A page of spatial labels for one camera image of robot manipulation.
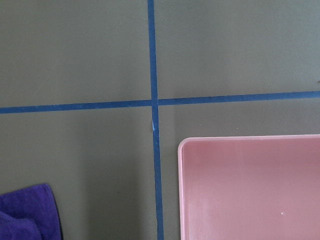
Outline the purple cloth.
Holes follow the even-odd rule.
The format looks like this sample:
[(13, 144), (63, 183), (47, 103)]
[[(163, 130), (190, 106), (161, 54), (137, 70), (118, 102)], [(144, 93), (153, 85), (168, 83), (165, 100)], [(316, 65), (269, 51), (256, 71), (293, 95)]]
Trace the purple cloth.
[(38, 184), (0, 195), (2, 240), (62, 240), (59, 212), (51, 187)]

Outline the pink plastic box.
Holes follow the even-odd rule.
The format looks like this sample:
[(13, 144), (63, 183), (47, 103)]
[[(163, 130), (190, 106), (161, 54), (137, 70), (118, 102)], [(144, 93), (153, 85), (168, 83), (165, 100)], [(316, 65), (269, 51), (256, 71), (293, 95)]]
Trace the pink plastic box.
[(181, 239), (319, 239), (319, 135), (190, 137), (177, 153)]

